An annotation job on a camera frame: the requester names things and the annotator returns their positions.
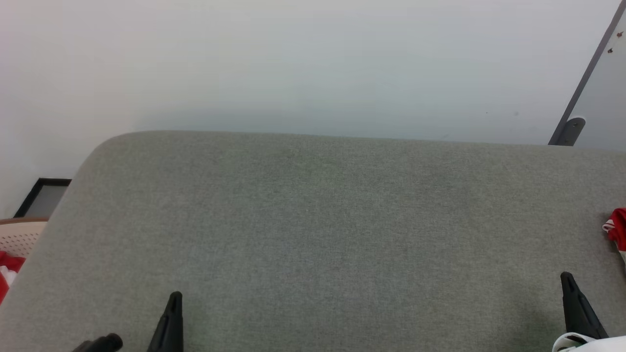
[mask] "folded red cloth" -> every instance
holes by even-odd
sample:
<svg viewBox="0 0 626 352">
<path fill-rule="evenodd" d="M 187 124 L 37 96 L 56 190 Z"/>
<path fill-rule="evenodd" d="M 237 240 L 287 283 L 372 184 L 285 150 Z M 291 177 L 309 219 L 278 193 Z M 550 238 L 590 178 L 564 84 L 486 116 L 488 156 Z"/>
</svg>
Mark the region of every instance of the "folded red cloth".
<svg viewBox="0 0 626 352">
<path fill-rule="evenodd" d="M 0 267 L 6 267 L 7 271 L 18 272 L 22 268 L 22 264 L 26 258 L 11 257 L 4 251 L 0 251 Z M 0 303 L 4 300 L 6 293 L 9 291 L 10 282 L 7 282 L 4 273 L 0 274 Z"/>
<path fill-rule="evenodd" d="M 620 251 L 622 259 L 626 262 L 626 208 L 617 208 L 602 226 L 607 232 L 608 239 L 615 241 L 617 250 Z"/>
</svg>

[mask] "red and white cloth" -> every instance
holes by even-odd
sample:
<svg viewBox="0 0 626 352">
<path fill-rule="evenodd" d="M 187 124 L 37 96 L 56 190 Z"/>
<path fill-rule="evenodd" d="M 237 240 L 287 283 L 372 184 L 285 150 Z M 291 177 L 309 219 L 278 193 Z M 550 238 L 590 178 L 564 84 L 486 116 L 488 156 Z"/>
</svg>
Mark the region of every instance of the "red and white cloth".
<svg viewBox="0 0 626 352">
<path fill-rule="evenodd" d="M 22 257 L 11 257 L 6 252 L 0 251 L 0 303 L 9 291 L 9 286 L 13 283 L 25 260 Z"/>
<path fill-rule="evenodd" d="M 613 210 L 611 217 L 608 218 L 602 229 L 607 232 L 608 239 L 615 241 L 617 250 L 626 263 L 626 208 Z"/>
</svg>

